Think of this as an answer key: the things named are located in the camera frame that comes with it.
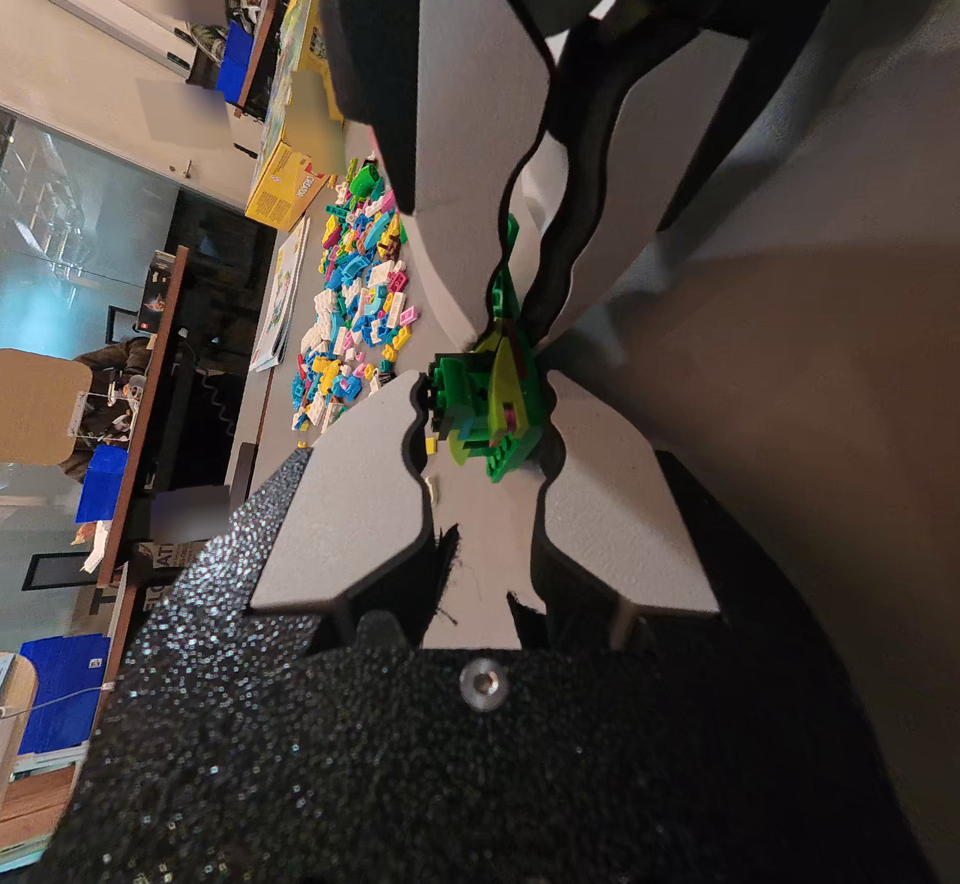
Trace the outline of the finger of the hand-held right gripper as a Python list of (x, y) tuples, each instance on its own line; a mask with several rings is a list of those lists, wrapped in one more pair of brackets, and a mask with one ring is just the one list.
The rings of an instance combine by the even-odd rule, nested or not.
[(704, 30), (599, 108), (605, 122), (569, 152), (569, 183), (548, 225), (525, 330), (537, 351), (557, 341), (650, 244), (747, 51)]
[(419, 0), (414, 263), (456, 350), (490, 325), (502, 223), (543, 140), (554, 68), (518, 1)]

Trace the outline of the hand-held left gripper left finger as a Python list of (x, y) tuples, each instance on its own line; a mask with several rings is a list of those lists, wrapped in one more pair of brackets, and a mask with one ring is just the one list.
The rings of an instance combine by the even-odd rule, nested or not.
[(387, 614), (426, 644), (459, 548), (437, 530), (426, 469), (426, 374), (406, 371), (318, 438), (248, 603), (256, 616), (320, 619), (329, 646)]

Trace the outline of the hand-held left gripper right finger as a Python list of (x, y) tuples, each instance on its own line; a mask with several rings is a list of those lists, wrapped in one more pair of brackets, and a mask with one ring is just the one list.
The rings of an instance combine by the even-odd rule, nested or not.
[(544, 385), (530, 574), (545, 612), (509, 594), (520, 647), (625, 651), (642, 618), (719, 615), (654, 447), (561, 372)]

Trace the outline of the green lego build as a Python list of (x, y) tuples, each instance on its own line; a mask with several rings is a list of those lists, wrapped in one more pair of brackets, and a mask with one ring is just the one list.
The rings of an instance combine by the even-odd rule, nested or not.
[(485, 463), (499, 483), (531, 458), (550, 426), (556, 397), (535, 361), (508, 261), (490, 285), (488, 333), (468, 352), (435, 357), (427, 371), (431, 429), (462, 467)]

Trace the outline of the yellow lego box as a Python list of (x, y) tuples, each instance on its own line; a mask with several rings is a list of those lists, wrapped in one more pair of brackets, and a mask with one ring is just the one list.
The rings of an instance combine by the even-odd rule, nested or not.
[(292, 0), (280, 26), (246, 216), (292, 230), (332, 176), (346, 170), (343, 114), (330, 75), (322, 0)]

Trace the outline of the pile of colourful lego pieces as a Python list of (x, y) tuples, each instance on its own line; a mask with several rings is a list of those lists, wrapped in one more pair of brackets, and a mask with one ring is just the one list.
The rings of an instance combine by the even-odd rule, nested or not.
[(407, 233), (380, 162), (354, 158), (325, 207), (314, 322), (298, 347), (291, 382), (299, 445), (323, 433), (398, 374), (419, 309), (408, 297)]

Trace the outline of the lego instruction booklet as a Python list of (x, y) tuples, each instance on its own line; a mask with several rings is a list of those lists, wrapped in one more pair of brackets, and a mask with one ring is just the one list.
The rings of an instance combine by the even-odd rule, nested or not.
[(268, 301), (248, 370), (260, 373), (282, 361), (301, 274), (310, 218), (300, 219), (280, 244), (270, 277)]

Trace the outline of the wooden office desk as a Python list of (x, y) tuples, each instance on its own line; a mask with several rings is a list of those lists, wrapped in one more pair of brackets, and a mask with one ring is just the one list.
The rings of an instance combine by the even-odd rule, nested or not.
[(6, 791), (1, 810), (1, 870), (40, 859), (69, 803), (76, 764), (43, 773), (21, 775)]
[(140, 408), (131, 431), (126, 469), (119, 488), (114, 515), (106, 536), (102, 560), (97, 570), (96, 587), (98, 589), (106, 589), (113, 581), (114, 567), (121, 552), (125, 529), (132, 513), (131, 506), (135, 497), (142, 491), (145, 453), (151, 431), (151, 422), (154, 414), (159, 410), (158, 399), (161, 389), (170, 383), (169, 373), (172, 367), (170, 362), (174, 359), (176, 347), (177, 330), (174, 325), (177, 323), (177, 315), (182, 303), (181, 294), (186, 278), (188, 259), (189, 249), (184, 245), (179, 245), (174, 254), (166, 303), (152, 348)]
[(239, 90), (238, 101), (234, 104), (234, 118), (236, 119), (250, 114), (250, 112), (246, 110), (246, 101), (251, 95), (259, 62), (263, 58), (265, 48), (270, 39), (271, 25), (277, 11), (278, 2), (279, 0), (261, 0), (261, 11), (253, 35), (245, 76)]

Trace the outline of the black table panel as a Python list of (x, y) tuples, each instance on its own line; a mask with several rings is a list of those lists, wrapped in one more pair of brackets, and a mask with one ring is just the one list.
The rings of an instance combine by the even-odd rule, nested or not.
[(239, 445), (232, 477), (228, 482), (231, 513), (241, 508), (249, 499), (257, 456), (257, 444), (244, 442)]

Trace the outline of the blue storage bin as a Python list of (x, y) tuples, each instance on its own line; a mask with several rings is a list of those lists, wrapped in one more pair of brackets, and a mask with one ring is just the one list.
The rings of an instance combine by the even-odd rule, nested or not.
[(127, 461), (126, 448), (107, 444), (97, 446), (81, 483), (75, 517), (77, 525), (113, 519)]
[(215, 89), (232, 105), (241, 101), (241, 91), (251, 62), (254, 37), (238, 22), (228, 26)]

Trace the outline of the printed cardboard box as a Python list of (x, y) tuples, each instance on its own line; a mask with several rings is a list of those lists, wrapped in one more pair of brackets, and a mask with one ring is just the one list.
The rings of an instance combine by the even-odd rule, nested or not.
[(119, 587), (125, 575), (127, 564), (134, 564), (134, 574), (144, 577), (141, 597), (135, 609), (138, 614), (149, 613), (162, 602), (180, 574), (191, 565), (204, 550), (207, 540), (180, 543), (137, 542), (131, 547), (127, 561), (113, 566), (109, 590), (94, 590), (89, 607), (89, 615), (96, 616), (102, 608), (117, 602)]

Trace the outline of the black cardboard box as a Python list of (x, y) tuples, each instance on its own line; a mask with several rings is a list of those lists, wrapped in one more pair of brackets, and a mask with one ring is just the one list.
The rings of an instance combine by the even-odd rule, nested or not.
[(175, 261), (174, 254), (153, 252), (137, 315), (137, 333), (149, 335), (159, 332)]

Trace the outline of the brown wooden chair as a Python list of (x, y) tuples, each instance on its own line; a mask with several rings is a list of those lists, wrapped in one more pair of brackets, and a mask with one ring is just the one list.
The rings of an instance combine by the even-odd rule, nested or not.
[(90, 390), (78, 361), (1, 350), (1, 462), (55, 466), (73, 452), (77, 401)]

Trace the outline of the wooden book stand board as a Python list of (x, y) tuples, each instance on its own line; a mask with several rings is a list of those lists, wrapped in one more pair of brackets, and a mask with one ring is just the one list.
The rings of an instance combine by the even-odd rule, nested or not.
[(21, 655), (1, 653), (1, 793), (5, 794), (29, 714), (39, 689), (33, 664)]

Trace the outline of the glass window wall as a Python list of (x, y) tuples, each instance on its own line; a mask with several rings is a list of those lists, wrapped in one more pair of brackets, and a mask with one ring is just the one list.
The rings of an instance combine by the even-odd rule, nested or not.
[(193, 381), (171, 486), (222, 484), (277, 233), (2, 111), (2, 347), (70, 359), (135, 338), (155, 251), (191, 251)]

